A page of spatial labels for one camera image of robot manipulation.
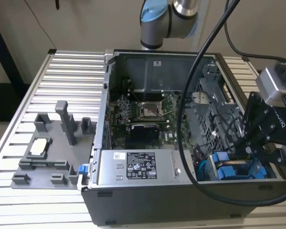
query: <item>power supply label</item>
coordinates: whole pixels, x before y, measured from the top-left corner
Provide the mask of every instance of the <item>power supply label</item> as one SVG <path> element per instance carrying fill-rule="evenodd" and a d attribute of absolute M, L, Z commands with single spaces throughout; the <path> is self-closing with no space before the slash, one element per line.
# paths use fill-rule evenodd
<path fill-rule="evenodd" d="M 157 179 L 154 152 L 127 153 L 128 179 Z"/>

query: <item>blue latch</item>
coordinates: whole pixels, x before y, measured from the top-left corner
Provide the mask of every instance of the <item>blue latch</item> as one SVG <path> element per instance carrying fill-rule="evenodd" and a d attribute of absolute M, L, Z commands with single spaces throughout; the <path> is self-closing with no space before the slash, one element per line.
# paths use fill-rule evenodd
<path fill-rule="evenodd" d="M 78 167 L 78 174 L 87 175 L 89 166 L 81 165 Z"/>

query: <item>motherboard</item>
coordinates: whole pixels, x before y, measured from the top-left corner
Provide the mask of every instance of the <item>motherboard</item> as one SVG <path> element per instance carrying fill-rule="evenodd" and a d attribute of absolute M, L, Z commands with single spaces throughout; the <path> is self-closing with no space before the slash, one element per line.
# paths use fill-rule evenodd
<path fill-rule="evenodd" d="M 143 94 L 128 90 L 110 103 L 112 149 L 178 149 L 179 93 Z M 192 149 L 191 131 L 183 115 L 184 149 Z"/>

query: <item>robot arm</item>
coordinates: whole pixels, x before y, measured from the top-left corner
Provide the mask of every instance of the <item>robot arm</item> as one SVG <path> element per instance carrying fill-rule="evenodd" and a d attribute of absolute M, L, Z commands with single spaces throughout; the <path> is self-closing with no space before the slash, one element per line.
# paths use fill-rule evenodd
<path fill-rule="evenodd" d="M 144 49 L 162 47 L 164 38 L 185 38 L 195 31 L 197 0 L 146 0 L 141 13 L 141 45 Z"/>
<path fill-rule="evenodd" d="M 260 93 L 251 92 L 243 123 L 244 136 L 234 143 L 235 156 L 253 154 L 261 161 L 286 166 L 286 65 L 266 68 L 256 80 Z M 274 152 L 267 143 L 282 145 Z"/>

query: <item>black cable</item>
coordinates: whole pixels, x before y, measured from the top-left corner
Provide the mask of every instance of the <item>black cable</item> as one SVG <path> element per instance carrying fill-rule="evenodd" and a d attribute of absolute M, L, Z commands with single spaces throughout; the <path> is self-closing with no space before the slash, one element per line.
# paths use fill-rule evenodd
<path fill-rule="evenodd" d="M 225 11 L 227 10 L 228 6 L 229 6 L 229 2 L 230 0 L 226 0 L 225 3 Z M 235 53 L 237 53 L 238 55 L 241 56 L 245 56 L 248 58 L 256 58 L 256 59 L 269 59 L 269 60 L 276 60 L 276 61 L 280 61 L 280 62 L 286 62 L 286 58 L 283 57 L 279 57 L 279 56 L 268 56 L 268 55 L 259 55 L 259 54 L 250 54 L 250 53 L 245 53 L 245 52 L 241 52 L 239 51 L 232 43 L 229 32 L 228 32 L 228 26 L 227 26 L 227 22 L 224 25 L 225 28 L 225 36 L 227 37 L 228 43 L 230 45 L 230 47 L 233 49 L 233 51 Z"/>
<path fill-rule="evenodd" d="M 144 7 L 144 5 L 145 5 L 145 2 L 146 2 L 146 0 L 143 1 L 142 7 L 141 7 L 141 10 L 140 10 L 140 26 L 141 26 L 141 19 L 142 19 L 141 14 L 142 14 L 143 7 Z"/>
<path fill-rule="evenodd" d="M 227 137 L 228 137 L 228 134 L 229 134 L 229 130 L 231 129 L 231 127 L 233 126 L 233 124 L 234 124 L 235 121 L 237 121 L 237 120 L 240 120 L 240 121 L 242 122 L 242 120 L 241 120 L 240 117 L 234 118 L 234 119 L 229 123 L 229 125 L 228 125 L 228 127 L 227 127 L 227 130 L 226 130 L 226 132 L 225 132 L 225 135 L 224 135 L 224 141 L 225 141 L 226 145 L 228 146 L 228 148 L 230 149 L 231 152 L 232 152 L 232 149 L 231 149 L 231 146 L 230 146 L 230 144 L 229 144 L 229 141 L 227 142 Z"/>
<path fill-rule="evenodd" d="M 27 6 L 29 7 L 29 9 L 31 10 L 31 12 L 32 12 L 32 14 L 34 15 L 34 17 L 35 17 L 37 23 L 39 24 L 39 27 L 44 31 L 44 33 L 47 35 L 47 37 L 48 37 L 49 40 L 51 41 L 52 45 L 53 45 L 54 48 L 56 49 L 56 46 L 55 46 L 54 42 L 52 41 L 52 39 L 50 38 L 50 36 L 47 34 L 47 32 L 44 30 L 44 28 L 41 26 L 41 24 L 40 24 L 38 18 L 36 17 L 34 11 L 33 11 L 32 8 L 30 7 L 30 5 L 28 4 L 28 2 L 27 2 L 26 0 L 24 0 L 24 2 L 25 2 L 25 4 L 27 4 Z"/>
<path fill-rule="evenodd" d="M 205 188 L 203 186 L 200 186 L 198 184 L 198 182 L 195 180 L 195 178 L 193 177 L 192 172 L 191 172 L 191 170 L 187 164 L 187 161 L 186 161 L 186 158 L 184 155 L 183 145 L 182 145 L 182 135 L 181 135 L 181 123 L 182 123 L 182 114 L 183 114 L 182 111 L 184 108 L 185 97 L 186 97 L 186 93 L 187 93 L 187 90 L 189 88 L 190 82 L 191 82 L 192 77 L 194 76 L 194 73 L 197 69 L 197 66 L 198 66 L 199 62 L 201 61 L 203 55 L 205 54 L 206 50 L 208 49 L 208 47 L 210 46 L 210 44 L 212 43 L 212 41 L 214 40 L 214 38 L 216 37 L 218 32 L 220 31 L 220 29 L 223 27 L 224 23 L 229 18 L 229 16 L 231 15 L 231 13 L 235 9 L 235 7 L 238 5 L 239 1 L 240 0 L 234 0 L 230 4 L 230 7 L 225 11 L 225 13 L 223 14 L 223 16 L 221 17 L 219 22 L 216 24 L 215 28 L 213 29 L 213 31 L 211 32 L 209 37 L 206 39 L 205 43 L 203 44 L 201 50 L 199 51 L 193 65 L 191 67 L 191 70 L 190 70 L 189 75 L 186 79 L 186 84 L 185 84 L 185 87 L 184 87 L 184 90 L 182 92 L 182 96 L 180 99 L 180 107 L 179 107 L 179 112 L 178 112 L 178 117 L 177 117 L 178 146 L 179 146 L 181 161 L 182 161 L 182 164 L 184 166 L 184 169 L 185 169 L 187 176 L 189 177 L 189 179 L 193 183 L 193 185 L 198 190 L 200 190 L 202 193 L 207 195 L 208 197 L 215 199 L 215 200 L 218 200 L 218 201 L 221 201 L 221 202 L 224 202 L 224 203 L 227 203 L 227 204 L 238 205 L 238 206 L 257 206 L 257 207 L 270 206 L 270 205 L 278 204 L 278 203 L 285 201 L 286 200 L 286 193 L 279 196 L 279 197 L 271 198 L 271 199 L 257 200 L 257 201 L 244 201 L 244 200 L 235 200 L 235 199 L 221 197 L 221 196 L 218 196 L 212 192 L 205 190 Z"/>

